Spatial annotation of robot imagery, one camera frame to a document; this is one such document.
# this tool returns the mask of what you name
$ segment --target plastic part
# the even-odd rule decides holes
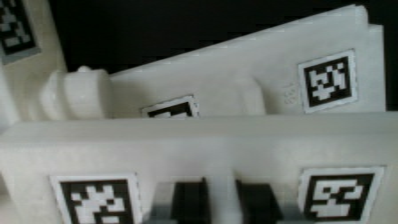
[[[49,120],[110,118],[110,98],[105,70],[90,70],[81,66],[74,73],[51,73],[39,94],[42,112]],[[30,114],[35,113],[37,107],[30,107]]]
[[[197,181],[215,164],[245,183],[272,183],[286,220],[300,220],[305,168],[385,166],[394,177],[396,123],[398,113],[19,123],[0,139],[0,170],[21,224],[62,222],[49,175],[136,172],[147,214],[158,183]],[[367,224],[398,219],[396,189],[398,178],[383,178]]]
[[[346,6],[112,74],[115,117],[138,117],[142,107],[186,94],[195,95],[200,117],[259,114],[254,92],[268,114],[304,114],[298,65],[348,50],[359,100],[316,112],[383,112],[382,43],[382,26],[369,25],[364,7]],[[234,82],[241,76],[257,90],[250,82]]]
[[[275,224],[282,220],[282,212],[268,184],[243,184],[236,180],[243,224]]]

